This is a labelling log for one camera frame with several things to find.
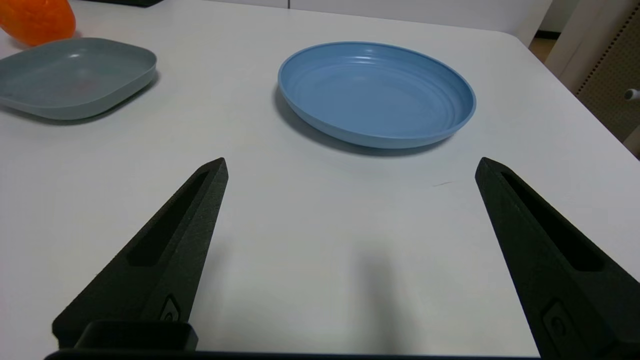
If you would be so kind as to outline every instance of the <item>white cabinet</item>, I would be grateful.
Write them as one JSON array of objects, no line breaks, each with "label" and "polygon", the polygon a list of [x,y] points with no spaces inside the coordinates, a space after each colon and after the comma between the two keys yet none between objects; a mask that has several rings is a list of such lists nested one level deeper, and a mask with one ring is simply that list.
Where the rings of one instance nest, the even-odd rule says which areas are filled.
[{"label": "white cabinet", "polygon": [[274,8],[285,8],[285,9],[289,6],[289,0],[210,0],[210,1],[219,1],[221,3],[272,6]]},{"label": "white cabinet", "polygon": [[552,0],[291,0],[292,9],[502,31],[528,45]]}]

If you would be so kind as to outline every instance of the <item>plate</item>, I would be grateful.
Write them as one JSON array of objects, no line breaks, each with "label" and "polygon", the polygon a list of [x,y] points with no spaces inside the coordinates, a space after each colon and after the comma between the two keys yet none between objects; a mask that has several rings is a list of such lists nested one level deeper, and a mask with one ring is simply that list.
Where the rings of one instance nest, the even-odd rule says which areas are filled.
[{"label": "plate", "polygon": [[154,78],[151,51],[102,38],[49,42],[0,60],[0,104],[54,120],[98,115]]},{"label": "plate", "polygon": [[381,149],[443,140],[476,109],[473,89],[447,65],[409,49],[368,42],[299,51],[280,67],[278,86],[293,111],[314,128]]}]

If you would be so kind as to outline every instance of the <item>wall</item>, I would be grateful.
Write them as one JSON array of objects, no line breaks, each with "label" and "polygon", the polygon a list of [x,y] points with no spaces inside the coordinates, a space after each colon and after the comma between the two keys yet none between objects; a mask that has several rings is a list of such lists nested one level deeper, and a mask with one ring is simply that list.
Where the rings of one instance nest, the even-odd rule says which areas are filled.
[{"label": "wall", "polygon": [[580,0],[554,0],[540,29],[561,33],[579,2]]}]

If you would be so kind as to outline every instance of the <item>plastic plate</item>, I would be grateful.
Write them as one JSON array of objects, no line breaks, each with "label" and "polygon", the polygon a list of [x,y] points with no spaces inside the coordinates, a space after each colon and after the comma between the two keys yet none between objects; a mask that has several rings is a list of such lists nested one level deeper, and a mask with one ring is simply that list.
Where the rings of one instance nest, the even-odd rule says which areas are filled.
[{"label": "plastic plate", "polygon": [[358,145],[408,149],[447,138],[473,115],[476,97],[456,71],[401,47],[337,42],[284,61],[278,85],[316,129]]}]

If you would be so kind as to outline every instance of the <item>gray plate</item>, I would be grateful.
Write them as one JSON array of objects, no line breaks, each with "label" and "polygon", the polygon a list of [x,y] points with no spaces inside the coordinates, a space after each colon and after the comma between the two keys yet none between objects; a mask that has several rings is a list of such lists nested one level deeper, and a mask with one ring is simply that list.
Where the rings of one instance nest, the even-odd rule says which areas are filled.
[{"label": "gray plate", "polygon": [[100,114],[149,84],[156,55],[101,38],[50,42],[0,60],[0,104],[54,120]]}]

